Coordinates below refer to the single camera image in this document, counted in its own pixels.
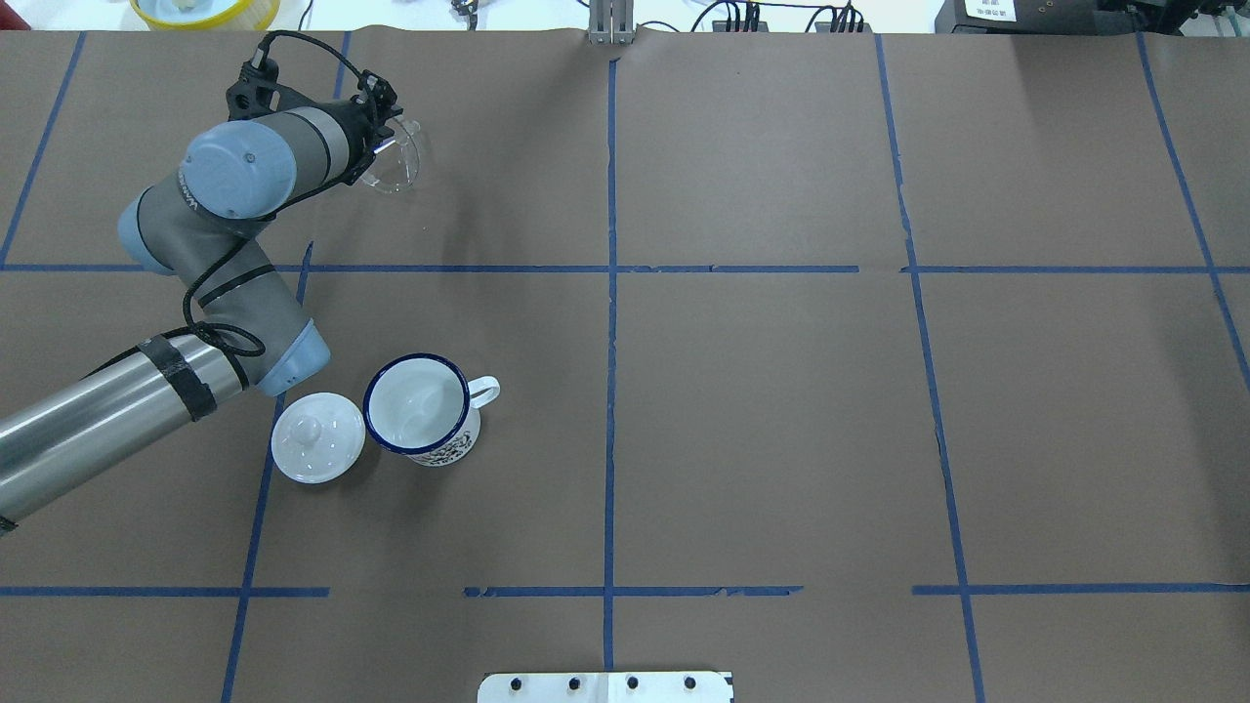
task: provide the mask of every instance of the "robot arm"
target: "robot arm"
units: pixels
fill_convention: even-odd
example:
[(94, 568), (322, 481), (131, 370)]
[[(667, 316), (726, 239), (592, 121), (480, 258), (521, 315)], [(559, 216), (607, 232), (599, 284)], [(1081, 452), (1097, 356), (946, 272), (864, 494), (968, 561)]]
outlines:
[[(354, 183), (402, 109), (379, 76), (349, 100), (315, 103), (276, 83), (270, 33), (228, 91), (231, 121), (196, 136), (178, 171), (122, 213), (126, 251), (188, 286), (188, 328), (0, 420), (0, 534), (18, 520), (218, 405), (258, 387), (279, 395), (321, 370), (330, 350), (255, 238), (276, 213)], [(278, 98), (276, 110), (270, 109)], [(204, 321), (190, 320), (190, 301)]]

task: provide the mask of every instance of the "table surface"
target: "table surface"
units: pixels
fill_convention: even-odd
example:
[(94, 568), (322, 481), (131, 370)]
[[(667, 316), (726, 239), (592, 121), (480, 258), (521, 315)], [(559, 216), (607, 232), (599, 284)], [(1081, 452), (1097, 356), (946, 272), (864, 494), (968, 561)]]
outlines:
[[(794, 5), (821, 5), (796, 0)], [(52, 30), (142, 30), (142, 20), (130, 10), (126, 0), (9, 0), (35, 29)], [(296, 29), (304, 18), (304, 29), (352, 30), (368, 25), (386, 25), (418, 30), (464, 30), (465, 20), (451, 11), (449, 0), (315, 0), (309, 9), (306, 0), (284, 0), (274, 18), (274, 29)], [(585, 29), (588, 10), (576, 0), (485, 0), (479, 14), (478, 29), (542, 30), (558, 28)], [(635, 23), (660, 20), (689, 30), (709, 5), (708, 0), (635, 0)], [(934, 16), (942, 0), (860, 0), (855, 6), (869, 24), (880, 33), (930, 34)], [(802, 31), (811, 18), (810, 9), (764, 8), (761, 18), (770, 31)], [(709, 18), (719, 18), (721, 10)], [(701, 30), (710, 30), (710, 19)], [(1232, 21), (1250, 31), (1245, 18), (1201, 16), (1185, 24), (1186, 36), (1232, 36)]]
[[(1250, 45), (324, 36), (426, 140), (262, 238), (335, 358), (0, 542), (0, 700), (1250, 698)], [(0, 41), (0, 415), (180, 324), (114, 223), (255, 40)], [(502, 383), (462, 462), (274, 470), (418, 350)]]

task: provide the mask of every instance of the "blue joint cap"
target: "blue joint cap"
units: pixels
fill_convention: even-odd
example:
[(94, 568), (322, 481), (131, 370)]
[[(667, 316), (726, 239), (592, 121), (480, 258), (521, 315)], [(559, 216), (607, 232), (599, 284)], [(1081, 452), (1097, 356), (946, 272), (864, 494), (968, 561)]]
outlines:
[(295, 189), (295, 154), (280, 134), (249, 120), (222, 123), (191, 140), (180, 166), (210, 213), (248, 220), (272, 213)]
[(325, 345), (325, 340), (321, 339), (312, 320), (309, 320), (295, 341), (282, 353), (278, 364), (265, 374), (265, 378), (260, 379), (256, 388), (270, 398), (281, 395), (292, 385), (324, 369), (329, 363), (330, 348)]
[(130, 205), (126, 205), (126, 209), (121, 211), (121, 216), (118, 218), (118, 239), (121, 240), (121, 246), (126, 250), (126, 254), (130, 254), (130, 258), (142, 266), (145, 271), (162, 276), (174, 275), (174, 269), (161, 264), (156, 260), (156, 256), (152, 256), (152, 253), (148, 250), (148, 245), (144, 244), (142, 233), (139, 231), (139, 204), (142, 201), (144, 195), (148, 195), (146, 190), (139, 198), (131, 200)]

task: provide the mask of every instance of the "yellow container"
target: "yellow container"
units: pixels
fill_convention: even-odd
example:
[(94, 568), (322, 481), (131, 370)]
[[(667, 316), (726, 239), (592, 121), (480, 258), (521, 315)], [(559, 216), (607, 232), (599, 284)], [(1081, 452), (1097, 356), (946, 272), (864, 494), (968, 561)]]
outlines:
[(198, 10), (180, 11), (172, 0), (130, 0), (130, 6), (155, 30), (225, 29), (262, 31), (278, 14), (280, 0), (200, 0)]

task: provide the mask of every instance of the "white lid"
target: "white lid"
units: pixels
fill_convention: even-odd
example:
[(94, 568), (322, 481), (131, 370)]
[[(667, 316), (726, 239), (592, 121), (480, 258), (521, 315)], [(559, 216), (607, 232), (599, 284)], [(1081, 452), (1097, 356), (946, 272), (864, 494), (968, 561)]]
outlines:
[(365, 447), (365, 419), (334, 393), (305, 395), (282, 412), (269, 448), (274, 463), (300, 483), (325, 483), (351, 467)]

